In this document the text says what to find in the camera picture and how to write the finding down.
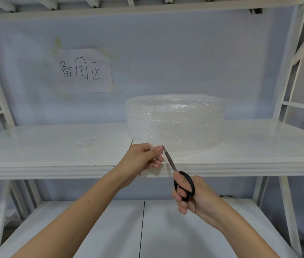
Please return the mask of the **person's right hand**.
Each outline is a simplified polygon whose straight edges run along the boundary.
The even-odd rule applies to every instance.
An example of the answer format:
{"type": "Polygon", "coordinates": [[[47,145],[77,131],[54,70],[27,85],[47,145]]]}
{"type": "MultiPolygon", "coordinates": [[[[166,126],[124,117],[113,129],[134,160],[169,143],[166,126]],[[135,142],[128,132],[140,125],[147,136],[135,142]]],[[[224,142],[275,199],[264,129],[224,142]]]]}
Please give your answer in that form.
{"type": "Polygon", "coordinates": [[[179,171],[174,171],[173,178],[178,184],[177,189],[172,190],[172,196],[177,202],[178,211],[184,215],[187,211],[191,211],[207,224],[222,232],[224,225],[222,218],[229,205],[200,176],[191,177],[195,193],[185,202],[184,199],[187,196],[185,191],[192,191],[191,184],[179,171]]]}

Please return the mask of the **person's left hand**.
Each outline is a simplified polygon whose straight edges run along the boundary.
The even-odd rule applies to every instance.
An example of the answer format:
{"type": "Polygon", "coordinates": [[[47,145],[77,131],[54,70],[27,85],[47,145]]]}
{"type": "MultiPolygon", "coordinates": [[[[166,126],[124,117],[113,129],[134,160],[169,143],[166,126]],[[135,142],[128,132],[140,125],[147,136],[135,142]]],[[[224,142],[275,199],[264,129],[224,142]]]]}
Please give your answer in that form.
{"type": "Polygon", "coordinates": [[[147,169],[158,169],[164,161],[163,156],[158,158],[145,158],[141,147],[155,147],[148,143],[133,144],[122,160],[115,167],[115,173],[122,180],[121,187],[130,185],[133,180],[147,169]]]}

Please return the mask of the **clear bubble wrap roll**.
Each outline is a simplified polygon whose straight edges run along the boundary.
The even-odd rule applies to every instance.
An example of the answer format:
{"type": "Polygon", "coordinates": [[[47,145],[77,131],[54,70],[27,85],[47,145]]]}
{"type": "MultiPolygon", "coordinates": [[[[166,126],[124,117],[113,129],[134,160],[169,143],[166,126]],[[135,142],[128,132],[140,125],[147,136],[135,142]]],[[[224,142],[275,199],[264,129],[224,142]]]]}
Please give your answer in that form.
{"type": "Polygon", "coordinates": [[[222,98],[201,94],[145,95],[125,101],[133,142],[163,144],[175,157],[217,146],[225,109],[222,98]]]}

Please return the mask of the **person's right forearm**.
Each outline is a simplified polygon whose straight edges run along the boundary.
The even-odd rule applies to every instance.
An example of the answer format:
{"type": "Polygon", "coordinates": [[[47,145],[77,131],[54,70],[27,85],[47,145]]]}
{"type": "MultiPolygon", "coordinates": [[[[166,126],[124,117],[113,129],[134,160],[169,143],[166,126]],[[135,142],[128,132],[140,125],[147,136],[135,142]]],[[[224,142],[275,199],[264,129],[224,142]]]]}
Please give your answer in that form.
{"type": "Polygon", "coordinates": [[[280,258],[256,230],[222,198],[216,214],[217,229],[238,258],[280,258]]]}

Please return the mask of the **person's left forearm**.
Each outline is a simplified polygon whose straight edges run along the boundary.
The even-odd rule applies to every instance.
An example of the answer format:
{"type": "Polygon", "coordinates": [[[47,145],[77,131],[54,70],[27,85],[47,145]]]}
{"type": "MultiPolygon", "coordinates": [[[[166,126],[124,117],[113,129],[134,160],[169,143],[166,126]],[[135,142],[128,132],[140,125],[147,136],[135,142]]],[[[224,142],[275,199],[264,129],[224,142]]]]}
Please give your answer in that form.
{"type": "Polygon", "coordinates": [[[115,195],[138,173],[112,169],[11,258],[72,258],[115,195]]]}

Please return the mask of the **white paper sign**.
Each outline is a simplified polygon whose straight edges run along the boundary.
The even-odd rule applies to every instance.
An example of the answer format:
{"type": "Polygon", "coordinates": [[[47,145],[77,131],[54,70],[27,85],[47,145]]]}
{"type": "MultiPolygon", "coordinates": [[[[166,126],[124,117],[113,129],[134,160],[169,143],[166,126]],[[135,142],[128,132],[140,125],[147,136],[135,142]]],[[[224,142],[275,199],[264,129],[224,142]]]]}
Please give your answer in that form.
{"type": "Polygon", "coordinates": [[[106,49],[81,48],[48,52],[53,82],[66,94],[113,91],[111,59],[106,49]]]}

